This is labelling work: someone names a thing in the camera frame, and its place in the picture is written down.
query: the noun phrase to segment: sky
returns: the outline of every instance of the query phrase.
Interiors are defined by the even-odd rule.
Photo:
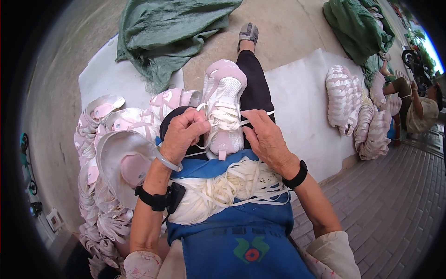
[[[443,74],[445,71],[443,69],[442,63],[440,62],[440,58],[438,58],[437,52],[435,51],[435,47],[432,44],[428,34],[425,32],[426,34],[426,40],[423,43],[423,46],[426,48],[427,53],[429,54],[429,56],[435,61],[436,65],[434,68],[434,71],[440,71],[440,74]]]

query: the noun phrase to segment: gray tile floor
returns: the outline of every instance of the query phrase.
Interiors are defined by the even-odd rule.
[[[322,190],[348,233],[362,277],[408,278],[443,218],[445,166],[442,158],[401,145],[356,164]],[[298,200],[293,212],[291,236],[307,247],[313,226]]]

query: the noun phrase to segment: white shoelace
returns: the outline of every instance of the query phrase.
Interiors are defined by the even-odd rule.
[[[213,117],[212,120],[208,120],[208,121],[209,121],[209,123],[211,124],[211,127],[217,126],[217,127],[218,127],[218,130],[212,132],[212,133],[208,136],[207,143],[206,143],[204,146],[198,146],[198,145],[197,145],[197,147],[200,148],[200,149],[206,149],[206,148],[209,146],[209,144],[210,144],[210,142],[211,142],[211,139],[212,139],[212,138],[213,138],[213,137],[214,137],[220,130],[228,131],[228,132],[230,132],[230,133],[233,133],[233,132],[237,131],[239,127],[241,127],[241,126],[243,126],[243,125],[245,125],[245,124],[248,124],[248,123],[250,122],[248,119],[247,119],[247,120],[244,120],[244,121],[240,121],[240,117],[239,117],[239,111],[240,111],[240,108],[238,108],[238,107],[235,106],[234,104],[229,104],[229,103],[225,103],[225,102],[217,101],[217,103],[215,104],[215,106],[216,106],[217,109],[211,111],[211,112],[207,115],[207,118],[211,118],[211,117]],[[207,109],[207,107],[208,107],[208,104],[205,104],[205,103],[200,104],[200,105],[197,107],[197,111],[200,111],[200,109],[202,109],[202,108]],[[273,113],[274,113],[274,111],[267,112],[268,115],[271,115],[271,114],[273,114]],[[221,122],[215,124],[215,123],[214,123],[214,122],[215,122],[215,119],[218,119],[218,120],[220,120]],[[193,155],[202,154],[202,153],[204,153],[204,152],[200,152],[200,153],[196,153],[196,154],[191,154],[191,155],[188,155],[188,156],[193,156]]]
[[[289,192],[280,175],[267,164],[248,157],[231,164],[225,173],[214,178],[178,178],[172,181],[186,188],[177,210],[168,219],[181,225],[203,222],[230,206],[245,203],[281,205],[289,200],[288,197],[286,202],[276,201],[281,194]],[[235,198],[243,201],[234,203]]]

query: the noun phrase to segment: person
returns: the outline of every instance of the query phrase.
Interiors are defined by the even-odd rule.
[[[302,165],[299,157],[287,148],[274,115],[266,113],[274,110],[274,106],[262,67],[254,55],[257,38],[255,25],[249,23],[242,27],[236,64],[248,80],[240,98],[240,110],[243,119],[250,121],[243,127],[242,151],[252,149],[259,160],[291,181],[301,173]],[[195,144],[201,142],[202,145],[203,134],[210,129],[203,111],[179,107],[161,124],[163,143],[159,151],[166,160],[177,165],[187,154],[201,151]],[[205,154],[191,158],[197,162],[207,160]],[[194,225],[167,222],[170,250],[164,261],[159,257],[163,212],[154,211],[138,198],[132,220],[130,254],[124,261],[127,279],[314,278],[314,275],[360,278],[347,233],[342,231],[331,203],[310,172],[294,188],[316,238],[302,256],[288,238],[293,229],[293,212],[286,193],[280,196],[288,201],[284,205],[247,203],[225,208]],[[171,169],[154,159],[142,189],[150,195],[165,195],[171,174]],[[313,261],[304,262],[305,257]]]
[[[387,68],[387,61],[380,69],[385,77],[392,76]],[[432,85],[427,90],[427,97],[418,96],[418,87],[415,82],[407,84],[402,77],[395,79],[384,87],[383,94],[395,94],[401,98],[402,104],[399,115],[394,116],[397,127],[408,133],[422,133],[428,131],[437,121],[438,113],[443,109],[443,95],[439,84]],[[400,137],[400,129],[396,129],[396,138]]]

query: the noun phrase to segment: white fabric mat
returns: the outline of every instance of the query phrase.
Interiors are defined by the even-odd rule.
[[[125,98],[123,108],[146,108],[152,94],[129,61],[115,62],[118,35],[110,39],[89,61],[79,76],[82,110],[106,95]],[[353,137],[343,137],[328,124],[325,78],[332,65],[347,66],[362,80],[363,73],[352,60],[322,49],[265,73],[275,107],[277,124],[290,150],[305,160],[316,181],[321,182],[342,169],[342,161],[355,154]],[[172,75],[170,88],[184,88],[182,69]]]
[[[115,62],[118,35],[111,38],[88,62],[79,76],[82,110],[103,95],[125,99],[122,108],[147,108],[153,94],[145,91],[145,78],[128,60]],[[183,68],[174,72],[169,88],[184,88]]]
[[[346,66],[362,80],[363,89],[366,88],[358,65],[322,49],[265,72],[276,123],[286,144],[305,161],[309,173],[318,182],[337,174],[342,169],[342,161],[356,154],[353,137],[341,136],[338,128],[328,124],[325,78],[328,69],[336,64]]]

